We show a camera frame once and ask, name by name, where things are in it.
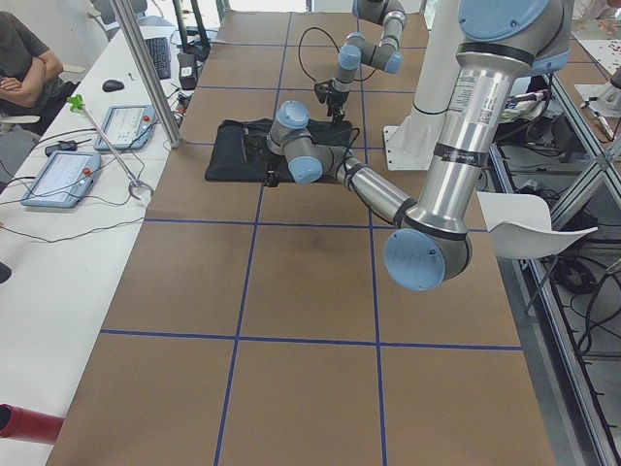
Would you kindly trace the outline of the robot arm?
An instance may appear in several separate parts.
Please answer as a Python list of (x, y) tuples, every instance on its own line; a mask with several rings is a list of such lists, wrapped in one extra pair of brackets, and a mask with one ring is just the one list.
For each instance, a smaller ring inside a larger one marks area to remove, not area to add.
[(368, 42), (362, 33), (350, 33), (339, 50), (334, 77), (314, 86), (317, 99), (326, 104), (327, 116), (334, 123), (344, 118), (343, 105), (361, 64), (396, 74), (403, 61), (399, 47), (407, 18), (400, 1), (358, 0), (352, 3), (352, 13), (359, 19), (380, 25), (383, 30), (377, 45)]
[(418, 198), (357, 160), (349, 145), (319, 145), (300, 102), (278, 109), (266, 137), (296, 183), (330, 177), (394, 232), (383, 262), (400, 286), (428, 290), (463, 272), (472, 257), (465, 212), (516, 80), (562, 69), (573, 4), (562, 0), (441, 1), (410, 115), (385, 145), (427, 171)]

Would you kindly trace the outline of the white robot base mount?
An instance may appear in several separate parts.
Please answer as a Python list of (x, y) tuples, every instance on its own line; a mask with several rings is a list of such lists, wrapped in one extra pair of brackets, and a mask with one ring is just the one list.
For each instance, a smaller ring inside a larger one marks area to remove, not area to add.
[(411, 112), (400, 125), (383, 128), (391, 171), (426, 170), (431, 164), (460, 72), (456, 50), (464, 35), (458, 22), (459, 5), (458, 0), (437, 3)]

